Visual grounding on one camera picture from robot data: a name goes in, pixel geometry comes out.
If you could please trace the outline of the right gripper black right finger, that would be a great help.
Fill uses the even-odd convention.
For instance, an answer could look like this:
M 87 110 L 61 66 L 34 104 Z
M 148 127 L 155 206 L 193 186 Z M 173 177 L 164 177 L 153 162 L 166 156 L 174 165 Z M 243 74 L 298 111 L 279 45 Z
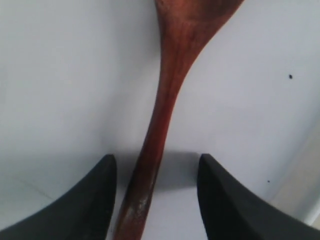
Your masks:
M 212 155 L 200 156 L 197 198 L 209 240 L 318 240 L 320 231 L 273 207 Z

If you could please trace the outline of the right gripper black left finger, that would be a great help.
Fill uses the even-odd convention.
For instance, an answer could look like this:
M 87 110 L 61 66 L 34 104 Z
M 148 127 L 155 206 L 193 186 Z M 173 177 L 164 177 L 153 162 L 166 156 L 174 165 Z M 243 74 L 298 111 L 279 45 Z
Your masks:
M 59 199 L 0 232 L 2 240 L 104 240 L 113 215 L 117 163 L 105 155 Z

